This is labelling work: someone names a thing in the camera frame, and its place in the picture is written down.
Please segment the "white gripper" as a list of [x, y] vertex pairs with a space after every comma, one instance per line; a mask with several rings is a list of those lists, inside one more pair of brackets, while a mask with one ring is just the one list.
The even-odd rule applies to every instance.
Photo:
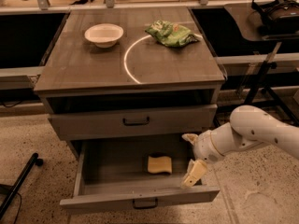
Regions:
[[186, 189], [194, 186], [206, 174], [206, 163], [222, 161], [224, 156], [215, 148], [210, 130], [199, 135], [185, 133], [182, 135], [182, 138], [193, 145], [193, 155], [196, 159], [199, 159], [189, 161], [187, 173], [181, 182], [181, 186]]

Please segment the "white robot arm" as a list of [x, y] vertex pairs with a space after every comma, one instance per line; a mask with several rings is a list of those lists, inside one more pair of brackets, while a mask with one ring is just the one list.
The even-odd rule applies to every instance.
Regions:
[[261, 144], [271, 144], [299, 159], [299, 128], [252, 105], [235, 108], [230, 120], [214, 130], [199, 135], [185, 133], [182, 138], [192, 144], [194, 156], [181, 182], [183, 188], [194, 186], [206, 173], [209, 163], [222, 161], [232, 152], [257, 148]]

